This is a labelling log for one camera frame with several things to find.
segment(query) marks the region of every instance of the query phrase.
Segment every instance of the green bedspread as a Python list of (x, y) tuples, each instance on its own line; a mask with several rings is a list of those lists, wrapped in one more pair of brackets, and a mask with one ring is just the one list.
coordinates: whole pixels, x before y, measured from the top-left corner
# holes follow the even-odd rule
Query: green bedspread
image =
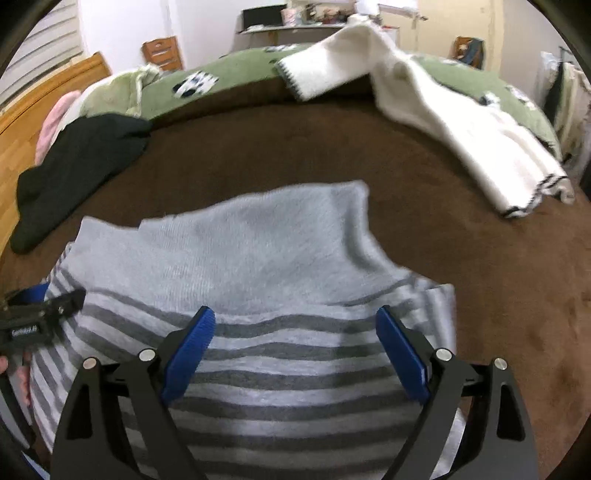
[[(277, 77), (275, 63), (310, 44), (299, 44), (276, 48), (252, 48), (231, 53), (212, 63), (193, 70), (172, 73), (142, 91), (142, 116), (153, 119), (175, 110), (204, 95), (220, 92), (237, 85)], [(486, 94), (493, 94), (499, 100), (503, 111), (510, 114), (518, 124), (532, 132), (556, 157), (561, 158), (558, 139), (552, 125), (533, 102), (521, 92), (501, 80), (496, 74), (476, 70), (453, 60), (428, 55), (414, 57), (435, 81), (463, 95), (480, 101)], [(207, 92), (195, 93), (186, 98), (174, 96), (173, 87), (194, 72), (205, 72), (218, 77), (218, 81)]]

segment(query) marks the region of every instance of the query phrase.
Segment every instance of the black trim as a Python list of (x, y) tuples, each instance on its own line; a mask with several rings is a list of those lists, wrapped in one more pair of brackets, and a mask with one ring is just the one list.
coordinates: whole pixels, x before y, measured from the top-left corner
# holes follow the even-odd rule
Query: black trim
[(291, 72), (285, 68), (285, 65), (283, 65), (283, 60), (285, 60), (285, 59), (281, 59), (280, 61), (275, 63), (275, 69), (277, 70), (277, 73), (279, 73), (281, 78), (283, 78), (283, 80), (287, 84), (287, 88), (293, 94), (295, 99), (298, 100), (299, 102), (303, 102), (304, 95), (302, 94), (300, 87), (298, 86), (298, 84), (294, 80)]
[(517, 207), (513, 206), (510, 207), (504, 214), (503, 217), (505, 218), (522, 218), (524, 216), (529, 215), (531, 212), (535, 210), (535, 208), (542, 202), (545, 196), (554, 196), (560, 193), (560, 190), (556, 190), (555, 192), (548, 191), (555, 187), (559, 182), (562, 180), (568, 180), (567, 176), (557, 176), (553, 173), (548, 175), (544, 180), (539, 182), (534, 190), (533, 195), (531, 196), (530, 201), (525, 207)]

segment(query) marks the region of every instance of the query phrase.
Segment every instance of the metal screw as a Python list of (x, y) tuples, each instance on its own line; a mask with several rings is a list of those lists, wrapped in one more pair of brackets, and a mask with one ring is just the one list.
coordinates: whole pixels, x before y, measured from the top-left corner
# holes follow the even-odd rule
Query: metal screw
[(502, 358), (495, 358), (495, 367), (499, 370), (507, 370), (507, 362), (505, 362)]
[(453, 355), (447, 348), (440, 348), (435, 352), (435, 356), (442, 362), (449, 362)]
[(94, 367), (96, 367), (96, 358), (87, 358), (86, 360), (84, 360), (84, 363), (82, 364), (82, 366), (84, 367), (85, 370), (90, 370)]
[(146, 350), (142, 350), (139, 353), (139, 359), (142, 362), (151, 362), (156, 358), (156, 352), (154, 352), (151, 348), (147, 348)]

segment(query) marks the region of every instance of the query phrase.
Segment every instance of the human hand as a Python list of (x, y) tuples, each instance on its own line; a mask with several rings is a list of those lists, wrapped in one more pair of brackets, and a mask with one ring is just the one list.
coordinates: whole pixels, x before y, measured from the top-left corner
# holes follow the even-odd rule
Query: human hand
[[(22, 367), (17, 367), (17, 375), (20, 382), (22, 398), (24, 403), (27, 407), (31, 406), (31, 389), (29, 386), (29, 378), (31, 373), (31, 354), (29, 352), (25, 352), (22, 356), (24, 360), (24, 365)], [(2, 375), (8, 369), (8, 358), (5, 356), (0, 356), (0, 375)]]

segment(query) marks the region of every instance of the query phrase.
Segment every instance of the blue gripper pad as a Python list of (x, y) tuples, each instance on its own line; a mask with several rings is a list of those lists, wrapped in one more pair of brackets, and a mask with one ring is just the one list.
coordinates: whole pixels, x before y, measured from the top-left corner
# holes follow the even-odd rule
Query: blue gripper pad
[(408, 397), (425, 405), (430, 397), (427, 368), (385, 308), (375, 316), (375, 331)]
[(49, 283), (40, 283), (33, 287), (25, 288), (18, 292), (14, 297), (8, 300), (10, 305), (29, 305), (31, 303), (41, 303), (45, 300), (45, 293)]
[(201, 318), (185, 336), (174, 356), (164, 370), (164, 382), (160, 398), (165, 405), (181, 398), (187, 391), (191, 377), (213, 339), (216, 316), (211, 309), (205, 309)]

